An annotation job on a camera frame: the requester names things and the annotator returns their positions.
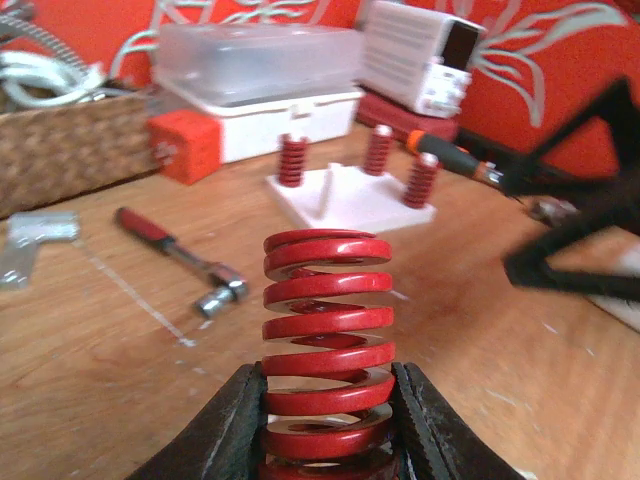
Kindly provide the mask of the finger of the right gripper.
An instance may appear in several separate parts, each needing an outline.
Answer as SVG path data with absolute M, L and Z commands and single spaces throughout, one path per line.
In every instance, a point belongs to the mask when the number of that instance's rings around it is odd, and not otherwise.
M 542 159 L 591 120 L 606 123 L 618 173 L 602 179 L 556 178 L 541 181 Z M 610 227 L 639 233 L 639 105 L 630 81 L 613 80 L 532 151 L 513 161 L 500 180 L 507 197 L 547 195 L 578 208 L 560 224 L 525 242 L 503 260 L 515 286 L 566 293 L 639 300 L 639 276 L 552 268 L 553 254 Z

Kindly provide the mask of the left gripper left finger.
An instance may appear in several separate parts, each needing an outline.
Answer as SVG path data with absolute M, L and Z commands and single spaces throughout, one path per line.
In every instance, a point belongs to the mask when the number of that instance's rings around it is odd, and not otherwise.
M 131 479 L 256 479 L 265 459 L 260 434 L 267 424 L 261 364 L 245 364 L 189 424 L 129 475 Z

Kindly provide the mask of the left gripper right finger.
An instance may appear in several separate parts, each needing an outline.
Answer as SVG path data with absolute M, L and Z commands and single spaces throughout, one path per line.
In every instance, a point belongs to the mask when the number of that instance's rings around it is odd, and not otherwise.
M 522 480 L 414 363 L 394 362 L 394 450 L 400 479 Z

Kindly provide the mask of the orange black screwdriver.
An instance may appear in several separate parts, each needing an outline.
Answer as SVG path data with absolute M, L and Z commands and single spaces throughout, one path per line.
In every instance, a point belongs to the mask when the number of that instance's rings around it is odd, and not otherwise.
M 421 130 L 412 131 L 406 141 L 407 148 L 416 153 L 434 155 L 442 166 L 455 174 L 473 179 L 498 189 L 502 173 L 487 162 L 482 162 L 453 143 Z

